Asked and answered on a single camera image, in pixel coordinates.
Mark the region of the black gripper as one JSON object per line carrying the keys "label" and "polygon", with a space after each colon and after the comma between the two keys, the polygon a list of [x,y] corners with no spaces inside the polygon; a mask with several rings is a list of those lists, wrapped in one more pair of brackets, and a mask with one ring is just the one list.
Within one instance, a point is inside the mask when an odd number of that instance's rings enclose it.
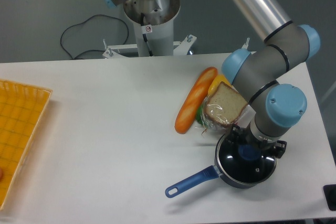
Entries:
{"label": "black gripper", "polygon": [[264,153],[264,156],[282,158],[287,148],[287,142],[271,140],[264,136],[255,137],[249,127],[232,129],[226,136],[230,143],[238,144],[241,153]]}

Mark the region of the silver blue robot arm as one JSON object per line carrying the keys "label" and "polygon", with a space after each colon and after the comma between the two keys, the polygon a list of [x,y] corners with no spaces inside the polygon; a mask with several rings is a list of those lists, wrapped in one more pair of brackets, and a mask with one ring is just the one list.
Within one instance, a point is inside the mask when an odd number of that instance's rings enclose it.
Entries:
{"label": "silver blue robot arm", "polygon": [[[172,32],[157,35],[158,27],[170,23],[180,10],[179,0],[104,0],[110,7],[123,5],[134,25],[141,57],[171,56]],[[280,138],[301,118],[307,107],[304,93],[277,79],[314,56],[320,49],[317,31],[295,25],[276,0],[233,0],[264,41],[263,50],[232,52],[222,73],[255,110],[256,115],[239,135],[242,158],[255,160],[267,153],[281,157],[286,145]]]}

